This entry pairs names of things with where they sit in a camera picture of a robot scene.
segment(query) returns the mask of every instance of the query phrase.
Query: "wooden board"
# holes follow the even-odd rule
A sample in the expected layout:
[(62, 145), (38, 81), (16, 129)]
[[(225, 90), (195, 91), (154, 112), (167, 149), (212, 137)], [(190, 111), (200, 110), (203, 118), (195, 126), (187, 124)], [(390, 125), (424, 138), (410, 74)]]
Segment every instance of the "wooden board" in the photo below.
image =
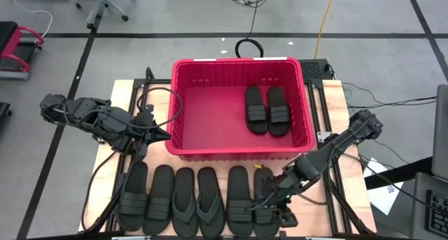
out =
[[(151, 85), (151, 87), (168, 87), (168, 85)], [(130, 99), (130, 92), (132, 91), (132, 83), (129, 80), (117, 80), (115, 82), (112, 94), (112, 102), (114, 105), (127, 109)], [(344, 98), (344, 92), (342, 90), (341, 82), (338, 80), (324, 81), (325, 97), (327, 99), (328, 111), (330, 114), (330, 122), (334, 132), (342, 132), (348, 127), (349, 113), (347, 111), (347, 105)], [(316, 99), (319, 99), (319, 94), (315, 91)], [(121, 102), (121, 99), (128, 97), (127, 103)], [(149, 104), (153, 104), (154, 116), (158, 123), (161, 123), (167, 119), (168, 105), (169, 105), (169, 92), (158, 90), (150, 92), (148, 95)], [(323, 117), (321, 113), (321, 107), (319, 101), (317, 101), (317, 109), (319, 116), (319, 123), (321, 129), (325, 130), (323, 126)], [(104, 158), (109, 155), (110, 151), (100, 146), (97, 155), (97, 161), (95, 166), (99, 164)], [(354, 156), (358, 156), (356, 147), (352, 146), (346, 153)], [(199, 169), (203, 167), (213, 167), (216, 171), (218, 182), (221, 188), (221, 194), (225, 204), (227, 194), (227, 177), (229, 169), (233, 166), (246, 167), (249, 174), (249, 185), (251, 188), (251, 194), (253, 196), (253, 173), (256, 170), (254, 164), (264, 164), (269, 167), (274, 174), (280, 174), (281, 168), (288, 160), (266, 160), (266, 161), (220, 161), (220, 162), (186, 162), (180, 160), (179, 157), (171, 155), (165, 148), (164, 142), (153, 143), (148, 147), (148, 155), (145, 160), (148, 165), (148, 178), (146, 192), (149, 193), (151, 189), (151, 183), (153, 180), (153, 173), (157, 166), (161, 164), (168, 164), (173, 167), (174, 171), (181, 167), (190, 167), (194, 170), (195, 174)], [(344, 183), (344, 190), (346, 194), (346, 200), (352, 206), (354, 211), (360, 217), (361, 220), (373, 231), (375, 229), (375, 222), (373, 220), (370, 203), (367, 196), (367, 190), (364, 183), (363, 172), (358, 161), (350, 157), (342, 157), (339, 160), (339, 165), (342, 172), (342, 179)], [(93, 223), (96, 217), (102, 212), (102, 209), (111, 198), (111, 191), (116, 173), (117, 162), (110, 161), (104, 166), (104, 169), (99, 171), (97, 178), (92, 185), (92, 191), (90, 193), (90, 200), (87, 206), (87, 213), (85, 214), (85, 221), (87, 226)], [(319, 181), (316, 185), (307, 190), (304, 195), (316, 200), (325, 201), (325, 191), (323, 184)], [(330, 222), (328, 218), (327, 206), (317, 206), (311, 204), (299, 196), (292, 197), (292, 203), (289, 205), (293, 213), (295, 213), (299, 220), (297, 227), (281, 229), (286, 231), (290, 237), (294, 236), (330, 236)], [(339, 231), (343, 232), (343, 224), (340, 216), (339, 204), (335, 201), (335, 209), (338, 217)], [(142, 235), (141, 230), (137, 232), (128, 232), (132, 235)], [(175, 235), (172, 225), (161, 233), (160, 235)], [(223, 236), (230, 236), (232, 233), (226, 226), (223, 232)]]

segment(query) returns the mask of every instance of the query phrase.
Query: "gray floor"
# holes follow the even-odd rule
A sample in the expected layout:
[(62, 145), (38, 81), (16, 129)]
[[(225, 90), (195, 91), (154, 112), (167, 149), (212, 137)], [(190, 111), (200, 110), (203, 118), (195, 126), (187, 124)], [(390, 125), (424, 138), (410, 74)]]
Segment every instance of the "gray floor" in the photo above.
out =
[[(82, 11), (65, 0), (18, 0), (32, 10), (54, 16), (51, 33), (88, 33), (89, 4)], [(254, 32), (316, 33), (328, 0), (267, 0), (258, 9)], [(434, 33), (448, 33), (445, 0), (417, 0)], [(231, 0), (118, 0), (129, 22), (109, 10), (99, 33), (247, 32), (253, 9)], [(14, 20), (43, 31), (47, 15), (33, 15), (12, 0), (0, 0), (0, 20)], [(327, 33), (423, 33), (410, 0), (334, 0), (325, 24)], [(309, 59), (315, 38), (257, 38), (265, 56)], [(14, 115), (0, 139), (0, 232), (14, 239), (46, 158), (55, 126), (42, 121), (39, 102), (49, 92), (67, 94), (87, 38), (47, 38), (33, 62), (29, 82), (0, 81), (0, 101), (12, 104)], [(116, 79), (142, 78), (150, 66), (157, 78), (170, 78), (172, 65), (183, 58), (234, 57), (238, 38), (96, 38), (88, 57), (77, 97), (109, 98)], [(448, 54), (448, 40), (437, 44)], [(258, 56), (242, 45), (245, 56)], [(380, 101), (434, 96), (446, 78), (427, 39), (321, 40), (319, 57), (327, 58), (337, 77), (372, 90)], [(371, 96), (347, 85), (352, 105), (374, 104)], [(384, 123), (378, 141), (386, 143), (408, 162), (431, 155), (435, 105), (383, 107), (374, 112)], [(66, 128), (57, 150), (28, 237), (76, 233), (97, 144), (90, 135)], [(404, 164), (392, 152), (366, 141), (360, 151), (393, 166)], [(413, 183), (404, 185), (412, 191)], [(379, 231), (395, 235), (384, 225), (409, 234), (412, 200), (399, 195), (389, 216), (375, 211)]]

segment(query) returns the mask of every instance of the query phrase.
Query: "white wire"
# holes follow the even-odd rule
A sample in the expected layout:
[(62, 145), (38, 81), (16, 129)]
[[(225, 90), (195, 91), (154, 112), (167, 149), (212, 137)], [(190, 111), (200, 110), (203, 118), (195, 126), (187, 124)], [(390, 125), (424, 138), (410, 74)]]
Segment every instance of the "white wire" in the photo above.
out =
[(29, 9), (26, 9), (26, 8), (24, 8), (23, 6), (21, 6), (21, 5), (17, 2), (17, 0), (14, 0), (14, 2), (15, 2), (16, 5), (18, 5), (19, 7), (21, 7), (21, 9), (23, 9), (23, 10), (25, 10), (25, 11), (27, 11), (27, 12), (30, 12), (30, 13), (46, 13), (46, 14), (48, 14), (48, 15), (50, 16), (50, 23), (48, 23), (47, 30), (45, 31), (45, 33), (42, 34), (42, 38), (45, 37), (45, 36), (48, 34), (48, 32), (50, 31), (51, 24), (53, 23), (53, 15), (51, 15), (51, 13), (49, 13), (49, 12), (46, 11), (46, 10), (29, 10)]

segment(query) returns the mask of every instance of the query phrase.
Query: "red plastic bin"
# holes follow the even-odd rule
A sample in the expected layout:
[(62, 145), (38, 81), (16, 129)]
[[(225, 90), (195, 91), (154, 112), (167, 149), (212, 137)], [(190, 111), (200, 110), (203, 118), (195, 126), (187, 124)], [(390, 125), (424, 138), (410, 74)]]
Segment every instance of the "red plastic bin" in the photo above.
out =
[[(281, 86), (291, 109), (287, 135), (254, 134), (246, 126), (244, 96), (257, 85), (266, 92)], [(171, 89), (183, 110), (167, 125), (167, 150), (182, 160), (274, 160), (295, 157), (314, 147), (300, 63), (293, 58), (183, 59), (174, 64)], [(180, 103), (169, 100), (171, 118)]]

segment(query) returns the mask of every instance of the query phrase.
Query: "black slide sandal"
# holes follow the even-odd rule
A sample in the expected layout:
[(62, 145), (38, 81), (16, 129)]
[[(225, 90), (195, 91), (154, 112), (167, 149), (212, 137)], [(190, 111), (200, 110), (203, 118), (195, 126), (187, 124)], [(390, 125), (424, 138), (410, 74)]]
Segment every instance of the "black slide sandal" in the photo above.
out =
[(142, 225), (143, 233), (146, 235), (156, 236), (167, 228), (172, 216), (173, 186), (173, 169), (167, 165), (158, 166), (154, 171), (148, 207)]
[(187, 167), (176, 172), (173, 193), (173, 228), (182, 239), (192, 239), (199, 227), (196, 215), (195, 172)]
[(271, 87), (267, 91), (267, 107), (269, 109), (269, 131), (274, 136), (283, 136), (291, 128), (291, 111), (283, 90)]
[(246, 208), (252, 203), (247, 170), (235, 166), (229, 171), (227, 182), (227, 226), (239, 238), (250, 237), (253, 231), (252, 212)]
[(266, 107), (263, 105), (260, 89), (250, 86), (246, 89), (246, 124), (249, 130), (258, 134), (267, 132)]
[(134, 232), (141, 228), (148, 195), (146, 177), (148, 166), (145, 162), (135, 162), (130, 169), (118, 203), (117, 219), (125, 231)]
[(199, 196), (196, 213), (200, 219), (199, 227), (205, 239), (216, 239), (224, 230), (225, 212), (215, 170), (211, 167), (200, 169), (197, 173), (197, 182)]
[[(253, 175), (253, 189), (261, 190), (263, 183), (266, 182), (268, 178), (274, 178), (271, 169), (262, 168), (257, 169)], [(256, 192), (253, 194), (253, 199), (257, 200), (259, 194)], [(279, 219), (274, 216), (276, 208), (260, 208), (256, 209), (254, 214), (253, 230), (255, 235), (262, 240), (273, 239), (277, 232), (279, 231), (280, 224)]]

